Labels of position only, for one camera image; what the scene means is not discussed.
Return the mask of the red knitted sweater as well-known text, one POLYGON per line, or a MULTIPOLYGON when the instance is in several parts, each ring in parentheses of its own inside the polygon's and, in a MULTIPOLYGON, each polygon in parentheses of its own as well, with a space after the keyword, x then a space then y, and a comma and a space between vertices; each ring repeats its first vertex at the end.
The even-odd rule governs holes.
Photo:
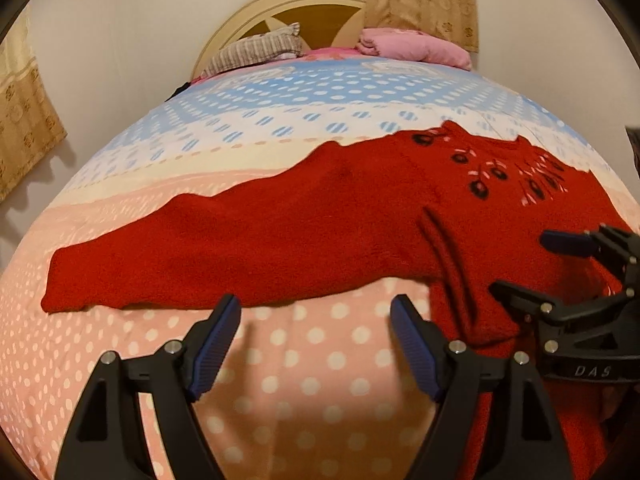
POLYGON ((593 258, 548 252, 545 230, 623 221, 593 174, 525 138, 455 122, 343 146, 213 197, 181 194, 95 240, 57 250, 43 310, 133 304, 247 307, 348 292, 381 278, 426 284, 450 336, 506 350, 520 329, 489 286, 506 281, 570 304, 620 291, 593 258))

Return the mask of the pink pillow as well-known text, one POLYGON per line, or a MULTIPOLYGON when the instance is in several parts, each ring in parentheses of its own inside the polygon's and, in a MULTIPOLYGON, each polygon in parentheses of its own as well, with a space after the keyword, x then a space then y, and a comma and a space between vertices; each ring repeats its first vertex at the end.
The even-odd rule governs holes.
POLYGON ((472 70, 471 55, 467 50, 445 39, 412 29, 364 28, 356 49, 364 55, 438 64, 472 70))

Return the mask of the beige side curtain left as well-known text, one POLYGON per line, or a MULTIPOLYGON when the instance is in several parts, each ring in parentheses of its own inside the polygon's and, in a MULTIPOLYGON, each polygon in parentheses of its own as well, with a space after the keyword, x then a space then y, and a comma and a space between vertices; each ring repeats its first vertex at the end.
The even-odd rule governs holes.
POLYGON ((40 77, 24 9, 1 43, 0 197, 6 198, 66 138, 40 77))

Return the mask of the cream wooden headboard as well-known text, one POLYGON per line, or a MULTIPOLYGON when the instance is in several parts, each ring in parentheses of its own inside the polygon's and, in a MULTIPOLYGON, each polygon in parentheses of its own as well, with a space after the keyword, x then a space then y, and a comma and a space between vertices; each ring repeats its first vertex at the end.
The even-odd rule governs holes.
POLYGON ((252 0, 215 30, 192 75, 201 75, 213 55, 228 44, 292 23, 300 26, 304 51, 355 47, 363 29, 365 4, 366 0, 252 0))

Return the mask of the striped grey pillow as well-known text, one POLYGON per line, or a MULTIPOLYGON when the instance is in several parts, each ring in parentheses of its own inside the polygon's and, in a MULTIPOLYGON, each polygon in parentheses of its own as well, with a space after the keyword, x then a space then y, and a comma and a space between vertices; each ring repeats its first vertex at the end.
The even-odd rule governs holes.
POLYGON ((299 31, 299 24, 294 22, 272 32, 236 40, 213 54, 196 74, 210 77, 238 68, 299 58, 303 54, 299 31))

